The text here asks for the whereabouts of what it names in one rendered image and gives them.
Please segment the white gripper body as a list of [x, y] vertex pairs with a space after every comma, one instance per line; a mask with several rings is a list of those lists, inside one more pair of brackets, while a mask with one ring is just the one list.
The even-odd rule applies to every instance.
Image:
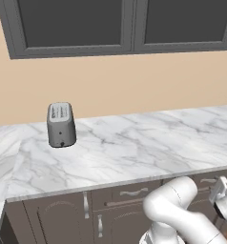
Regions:
[[214, 204], [217, 200], [225, 197], [227, 195], [227, 178], [225, 176], [220, 176], [217, 180], [216, 185], [212, 188], [209, 195], [209, 200]]

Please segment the dark brown drawer front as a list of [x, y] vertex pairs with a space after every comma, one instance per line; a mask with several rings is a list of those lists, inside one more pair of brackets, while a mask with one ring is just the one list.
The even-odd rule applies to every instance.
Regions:
[[[139, 203], [145, 196], [147, 196], [151, 191], [157, 189], [160, 185], [160, 181], [156, 180], [93, 190], [93, 210], [99, 211], [125, 204]], [[140, 193], [137, 196], [119, 195], [121, 191], [135, 192], [142, 188], [148, 188], [149, 190], [147, 192]]]
[[209, 178], [209, 179], [218, 179], [220, 176], [225, 176], [227, 178], [227, 170], [222, 170], [222, 171], [216, 171], [216, 172], [209, 172], [209, 173], [200, 173], [200, 174], [195, 174], [192, 176], [193, 180], [196, 183], [196, 186], [198, 188], [198, 191], [205, 192], [205, 191], [210, 191], [216, 183], [200, 183], [200, 179], [203, 178]]

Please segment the dark brown base cupboard door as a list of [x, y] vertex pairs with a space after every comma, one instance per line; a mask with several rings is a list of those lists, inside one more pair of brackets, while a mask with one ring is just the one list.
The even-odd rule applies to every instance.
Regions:
[[206, 215], [213, 224], [217, 222], [217, 212], [209, 201], [207, 193], [199, 193], [188, 207], [188, 210]]
[[[98, 219], [102, 214], [103, 237], [98, 237]], [[140, 204], [93, 213], [94, 244], [139, 244], [151, 227]]]
[[24, 200], [36, 244], [93, 244], [92, 201], [85, 219], [83, 193]]

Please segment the grey toaster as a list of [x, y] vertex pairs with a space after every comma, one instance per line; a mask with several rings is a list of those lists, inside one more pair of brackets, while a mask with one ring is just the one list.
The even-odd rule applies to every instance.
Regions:
[[49, 145], [66, 148], [76, 142], [72, 105], [68, 102], [51, 103], [48, 107], [47, 129]]

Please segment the grey glass wall cupboard door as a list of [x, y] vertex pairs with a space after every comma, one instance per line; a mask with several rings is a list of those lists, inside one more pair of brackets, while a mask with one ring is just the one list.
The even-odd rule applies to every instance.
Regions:
[[134, 50], [227, 51], [227, 0], [136, 0]]
[[134, 0], [0, 0], [11, 59], [127, 53]]

